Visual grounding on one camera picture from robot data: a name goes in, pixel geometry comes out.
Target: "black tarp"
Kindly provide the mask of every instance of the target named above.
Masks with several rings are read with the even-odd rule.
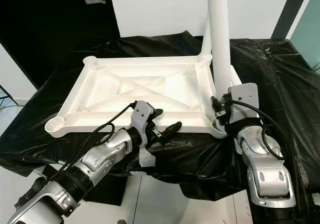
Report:
[[[44,163],[68,160],[88,133],[53,138],[45,123],[54,117],[80,74],[82,59],[197,55],[200,38],[188,32],[160,37],[130,37],[117,41],[87,40],[72,51],[0,137],[0,165],[27,176]],[[311,71],[287,40],[230,41],[231,62],[243,83],[258,85],[260,108],[274,118],[297,152],[304,183],[320,190],[320,77]],[[88,148],[95,145],[97,134]],[[165,146],[154,145],[153,168],[140,168],[133,151],[109,175],[127,176],[143,170],[153,177],[179,183],[190,198],[217,200],[246,187],[246,167],[231,138],[179,133]]]

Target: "white wall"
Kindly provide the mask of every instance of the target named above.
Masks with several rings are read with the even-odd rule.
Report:
[[[1,44],[0,85],[21,105],[37,91]]]
[[[207,0],[112,0],[122,37],[203,35]],[[230,38],[270,38],[286,0],[228,0]]]

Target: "white plastic tray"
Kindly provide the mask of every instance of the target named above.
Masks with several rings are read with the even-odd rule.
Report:
[[[46,123],[53,137],[92,132],[126,105],[144,100],[164,110],[154,120],[162,131],[181,121],[180,132],[213,133],[210,97],[215,88],[209,61],[198,56],[97,59],[88,56],[84,68],[56,117]],[[128,127],[132,109],[114,121]]]

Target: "white floor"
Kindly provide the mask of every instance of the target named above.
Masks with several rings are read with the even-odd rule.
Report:
[[[1,107],[11,104],[14,103],[6,99]],[[21,108],[0,110],[0,135]],[[0,224],[5,224],[14,213],[13,205],[37,176],[32,173],[22,177],[0,167]],[[151,176],[131,176],[121,206],[83,201],[65,223],[116,224],[117,220],[124,219],[128,224],[250,224],[247,198],[246,191],[241,191],[215,202],[188,199],[176,184],[164,183]]]

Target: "white pole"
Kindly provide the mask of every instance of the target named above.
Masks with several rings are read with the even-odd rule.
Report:
[[[201,61],[211,61],[211,37],[210,37],[210,23],[209,23],[209,15],[206,18],[205,30],[203,35],[203,41],[201,46],[201,52],[199,54],[199,58]]]
[[[213,78],[216,98],[219,100],[232,85],[227,7],[227,0],[208,0]]]

